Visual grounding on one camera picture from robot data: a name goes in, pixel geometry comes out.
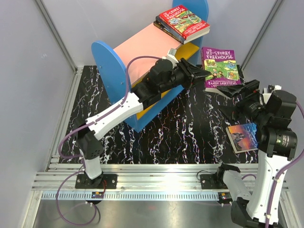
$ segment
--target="marble surface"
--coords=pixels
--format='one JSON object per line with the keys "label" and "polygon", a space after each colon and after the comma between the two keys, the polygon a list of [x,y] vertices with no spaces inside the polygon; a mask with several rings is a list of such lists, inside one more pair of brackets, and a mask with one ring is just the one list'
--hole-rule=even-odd
{"label": "marble surface", "polygon": [[[203,85],[183,90],[141,132],[125,122],[120,123],[101,140],[104,164],[198,164],[256,163],[257,152],[235,154],[226,134],[229,123],[218,111],[219,105],[232,105],[238,98],[227,100],[203,91]],[[78,87],[66,133],[76,116],[83,119],[109,107],[102,80],[96,66],[85,66]],[[63,154],[79,154],[70,138]],[[78,158],[60,159],[61,163],[80,163]]]}

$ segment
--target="robotic arm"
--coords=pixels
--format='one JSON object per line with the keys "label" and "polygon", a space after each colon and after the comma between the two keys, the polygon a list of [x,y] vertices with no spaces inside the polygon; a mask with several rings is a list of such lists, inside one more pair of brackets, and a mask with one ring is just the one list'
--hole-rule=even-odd
{"label": "robotic arm", "polygon": [[[234,223],[243,227],[265,227],[265,223],[269,222],[272,227],[278,227],[277,211],[286,171],[278,180],[275,176],[295,157],[297,136],[288,125],[296,108],[296,97],[280,90],[280,86],[264,88],[263,94],[260,94],[258,87],[257,80],[239,86],[218,87],[228,97],[238,94],[245,97],[235,107],[220,107],[229,120],[246,116],[257,124],[259,165],[253,194],[246,189],[237,167],[220,166],[215,179],[230,191]],[[277,184],[272,192],[274,181]],[[267,210],[269,198],[273,202],[271,209]]]}
{"label": "robotic arm", "polygon": [[[167,57],[158,60],[149,73],[128,93],[122,104],[122,100],[107,108],[103,112],[87,118],[87,123],[94,122],[75,134],[75,139],[83,157],[85,174],[79,174],[87,188],[96,188],[103,179],[99,156],[103,153],[103,147],[99,140],[130,116],[141,112],[161,99],[161,94],[167,90],[182,85],[191,88],[198,82],[204,82],[204,78],[211,75],[209,71],[202,70],[185,59],[178,61],[174,55],[174,49],[168,52]],[[74,128],[84,126],[81,118],[74,122]]]}

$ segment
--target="white wall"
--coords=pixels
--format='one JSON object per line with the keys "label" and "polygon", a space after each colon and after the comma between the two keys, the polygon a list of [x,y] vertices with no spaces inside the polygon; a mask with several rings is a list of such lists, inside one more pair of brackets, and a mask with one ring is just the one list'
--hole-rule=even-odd
{"label": "white wall", "polygon": [[33,0],[0,1],[0,221],[17,228],[73,72]]}
{"label": "white wall", "polygon": [[[172,0],[43,0],[77,66],[95,65],[91,44],[115,48],[169,9]],[[242,63],[275,0],[209,0],[203,45],[234,49]]]}
{"label": "white wall", "polygon": [[[284,1],[260,45],[253,54],[244,75],[247,79],[258,79],[261,86],[281,85],[294,94],[304,105],[304,1]],[[292,117],[291,129],[298,136],[297,155],[304,148],[304,120],[297,108]],[[304,226],[304,159],[287,171],[286,180],[293,202]]]}

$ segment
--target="reflective metal surface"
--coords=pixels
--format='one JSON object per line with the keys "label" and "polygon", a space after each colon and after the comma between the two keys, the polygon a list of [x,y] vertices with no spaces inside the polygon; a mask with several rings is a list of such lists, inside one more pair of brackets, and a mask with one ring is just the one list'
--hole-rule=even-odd
{"label": "reflective metal surface", "polygon": [[[68,212],[79,201],[61,200],[62,213]],[[230,206],[223,208],[215,202],[195,201],[103,201],[88,228],[238,228],[230,218]],[[82,205],[65,217],[75,223],[86,223],[94,209]],[[42,200],[34,228],[74,228],[59,217],[54,200]]]}

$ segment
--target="book cover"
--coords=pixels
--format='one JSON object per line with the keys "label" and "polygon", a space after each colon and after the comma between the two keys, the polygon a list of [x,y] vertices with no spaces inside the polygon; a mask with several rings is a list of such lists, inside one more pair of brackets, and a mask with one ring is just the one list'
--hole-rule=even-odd
{"label": "book cover", "polygon": [[202,63],[205,70],[212,73],[206,77],[206,91],[217,86],[235,86],[241,84],[233,50],[220,50],[210,47],[201,49]]}
{"label": "book cover", "polygon": [[159,15],[160,19],[179,33],[184,39],[209,27],[209,24],[196,16],[183,5],[167,10]]}
{"label": "book cover", "polygon": [[163,32],[167,33],[169,36],[176,39],[178,42],[184,44],[185,39],[176,31],[174,31],[174,29],[172,29],[170,26],[166,25],[162,20],[160,20],[159,16],[156,16],[156,20],[153,22],[153,24]]}
{"label": "book cover", "polygon": [[226,131],[235,153],[257,149],[257,125],[255,123],[229,126]]}

